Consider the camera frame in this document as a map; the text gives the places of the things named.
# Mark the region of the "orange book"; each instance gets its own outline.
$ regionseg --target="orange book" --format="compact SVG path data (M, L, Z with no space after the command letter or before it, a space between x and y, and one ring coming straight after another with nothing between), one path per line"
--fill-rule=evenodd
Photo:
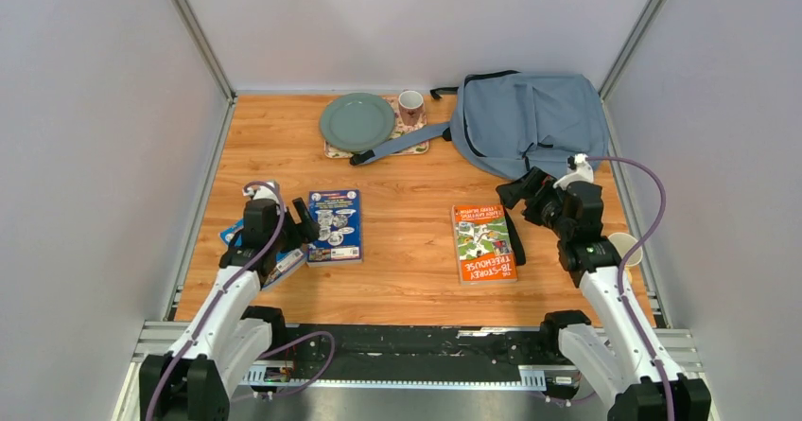
M518 280L503 206L456 205L451 219L460 282L482 284Z

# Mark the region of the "blue book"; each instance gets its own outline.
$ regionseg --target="blue book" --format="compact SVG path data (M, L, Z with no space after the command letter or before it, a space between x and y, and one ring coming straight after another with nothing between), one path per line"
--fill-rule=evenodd
M236 224L220 232L220 239L223 240L226 246L231 242L236 231L242 228L242 222L243 220L240 219ZM237 237L235 245L239 246L240 244L242 244L242 237ZM262 286L262 289L266 289L270 283L279 277L295 272L295 270L304 265L305 257L306 254L303 249L293 249L288 253L278 253L276 255L276 271L270 274L270 278L265 282L265 285Z
M362 216L357 189L312 191L309 212L321 225L321 235L306 250L306 265L361 263Z

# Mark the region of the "wooden table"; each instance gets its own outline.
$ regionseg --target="wooden table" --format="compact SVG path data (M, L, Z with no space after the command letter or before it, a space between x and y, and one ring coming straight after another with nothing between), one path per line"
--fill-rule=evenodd
M450 209L497 203L503 180L468 164L454 146L432 141L422 155L391 156L364 167L323 155L318 120L335 96L241 96L200 228L177 320L190 320L215 280L225 246L220 231L242 217L241 187L274 179L286 202L310 190L356 188L362 194L364 263L302 268L255 304L279 307L290 323L381 325L539 325L553 310L598 317L557 260L556 237L513 218L527 251L514 284L458 282ZM427 96L429 123L449 119L454 96ZM603 186L604 232L626 231L609 166ZM638 301L651 319L646 290L633 271Z

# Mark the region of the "gray-blue backpack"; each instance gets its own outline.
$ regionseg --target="gray-blue backpack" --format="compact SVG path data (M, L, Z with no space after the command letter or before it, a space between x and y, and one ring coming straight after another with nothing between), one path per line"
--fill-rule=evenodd
M602 102L582 75L503 71L471 75L460 87L438 88L431 94L439 99L441 92L457 93L450 122L388 140L354 155L351 165L369 164L440 136L454 142L474 166L508 180L523 177L532 167L561 177L569 156L607 152Z

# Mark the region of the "green plate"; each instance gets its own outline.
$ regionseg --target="green plate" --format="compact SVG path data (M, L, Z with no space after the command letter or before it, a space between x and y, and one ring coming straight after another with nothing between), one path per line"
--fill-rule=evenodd
M382 97L367 93L340 96L321 116L326 141L345 151L372 149L387 140L395 128L395 112Z

